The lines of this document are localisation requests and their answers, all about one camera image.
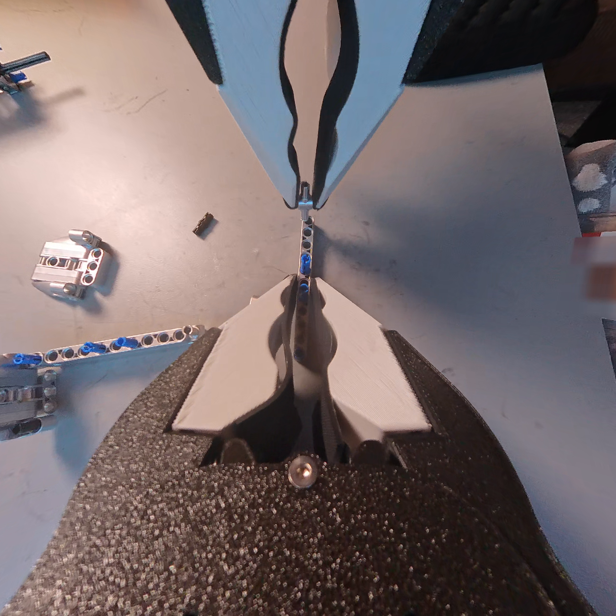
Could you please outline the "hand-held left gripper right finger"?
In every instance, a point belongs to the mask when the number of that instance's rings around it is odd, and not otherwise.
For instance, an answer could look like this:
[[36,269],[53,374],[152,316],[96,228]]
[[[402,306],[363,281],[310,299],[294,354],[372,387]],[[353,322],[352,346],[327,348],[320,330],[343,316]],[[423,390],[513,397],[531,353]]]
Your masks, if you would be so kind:
[[365,441],[431,431],[381,324],[324,280],[315,281],[335,342],[327,366],[329,391],[350,451]]

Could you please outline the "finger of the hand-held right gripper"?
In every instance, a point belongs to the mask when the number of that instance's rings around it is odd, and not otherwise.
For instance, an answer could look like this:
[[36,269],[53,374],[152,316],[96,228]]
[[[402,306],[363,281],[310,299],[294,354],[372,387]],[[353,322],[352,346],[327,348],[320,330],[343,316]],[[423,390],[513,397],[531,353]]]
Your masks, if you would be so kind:
[[313,171],[321,208],[403,90],[429,1],[338,1],[340,46],[323,98]]
[[297,208],[293,146],[297,115],[284,67],[296,1],[204,1],[222,73],[218,86],[237,125],[285,204]]

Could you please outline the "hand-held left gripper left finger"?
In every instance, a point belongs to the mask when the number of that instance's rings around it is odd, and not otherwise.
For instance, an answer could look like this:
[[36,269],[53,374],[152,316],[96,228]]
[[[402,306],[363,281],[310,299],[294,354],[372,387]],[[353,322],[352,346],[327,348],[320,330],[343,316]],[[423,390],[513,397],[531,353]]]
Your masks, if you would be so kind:
[[260,296],[222,326],[176,414],[174,432],[224,434],[271,403],[292,374],[290,331],[296,275]]

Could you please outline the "grey holed beam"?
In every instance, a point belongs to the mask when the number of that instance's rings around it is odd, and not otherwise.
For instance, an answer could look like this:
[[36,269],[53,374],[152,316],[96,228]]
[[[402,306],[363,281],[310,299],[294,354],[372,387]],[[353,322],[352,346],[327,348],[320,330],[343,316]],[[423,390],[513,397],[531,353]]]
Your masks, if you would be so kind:
[[313,236],[313,218],[309,216],[307,221],[302,222],[297,273],[293,357],[299,363],[303,363],[307,357],[307,343],[309,339]]

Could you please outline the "grey desk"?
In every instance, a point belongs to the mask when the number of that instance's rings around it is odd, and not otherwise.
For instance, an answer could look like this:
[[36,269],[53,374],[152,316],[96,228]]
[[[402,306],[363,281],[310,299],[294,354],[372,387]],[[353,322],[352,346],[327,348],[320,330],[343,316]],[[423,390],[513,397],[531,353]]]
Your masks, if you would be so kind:
[[[295,270],[299,215],[164,1],[1,1],[1,47],[52,58],[1,97],[2,353],[218,326]],[[615,615],[615,381],[541,69],[405,89],[317,225],[320,276],[472,402]],[[70,230],[107,254],[79,301],[31,280]]]

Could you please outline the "long grey beam panel assembly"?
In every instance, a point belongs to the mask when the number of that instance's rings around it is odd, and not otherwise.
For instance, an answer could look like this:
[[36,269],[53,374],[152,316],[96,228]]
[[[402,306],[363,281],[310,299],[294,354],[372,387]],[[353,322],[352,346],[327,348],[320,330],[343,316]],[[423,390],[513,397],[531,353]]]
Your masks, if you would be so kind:
[[164,346],[191,344],[203,325],[186,325],[134,336],[58,347],[46,352],[1,355],[1,440],[45,431],[55,424],[57,379],[62,366]]

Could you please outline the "silver curved toy panel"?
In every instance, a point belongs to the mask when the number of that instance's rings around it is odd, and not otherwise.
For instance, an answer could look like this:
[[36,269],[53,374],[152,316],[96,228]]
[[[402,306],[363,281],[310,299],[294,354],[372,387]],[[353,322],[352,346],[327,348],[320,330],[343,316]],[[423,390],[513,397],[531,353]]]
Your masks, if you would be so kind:
[[107,254],[99,236],[88,230],[70,230],[68,236],[45,242],[31,280],[35,288],[51,297],[79,301],[106,265]]

